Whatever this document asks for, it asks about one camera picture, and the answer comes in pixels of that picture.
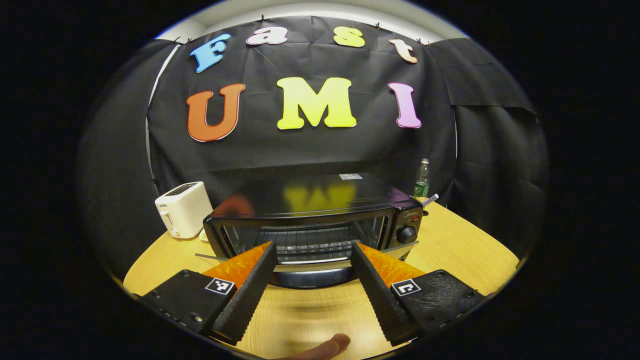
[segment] glass oven door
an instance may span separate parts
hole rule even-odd
[[[278,263],[309,264],[351,258],[352,241],[377,248],[388,221],[379,215],[310,225],[220,225],[219,230],[236,254],[274,241]]]

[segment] blue letter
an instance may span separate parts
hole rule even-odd
[[[224,51],[227,46],[222,42],[222,40],[227,40],[230,37],[231,35],[229,34],[222,34],[189,54],[190,56],[195,55],[196,60],[198,60],[198,68],[196,69],[196,72],[203,72],[205,69],[222,59],[222,55],[215,54],[215,52],[217,51],[220,53]]]

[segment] green bottle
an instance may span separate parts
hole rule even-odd
[[[415,186],[413,187],[414,197],[428,197],[429,196],[429,159],[424,158],[420,162],[420,169],[418,169],[418,178],[415,180]]]

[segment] oven top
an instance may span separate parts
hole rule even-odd
[[[209,218],[312,217],[416,206],[417,200],[370,174],[332,174],[245,184]]]

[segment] finger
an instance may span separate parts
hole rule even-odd
[[[333,340],[327,340],[307,351],[277,360],[329,360],[335,356],[339,350],[340,344]]]
[[[349,347],[349,344],[351,343],[351,338],[349,336],[346,336],[345,334],[333,335],[331,340],[338,343],[338,346],[340,347],[340,349],[338,350],[337,353],[335,353],[334,356],[340,355],[345,350],[347,350],[347,347]]]

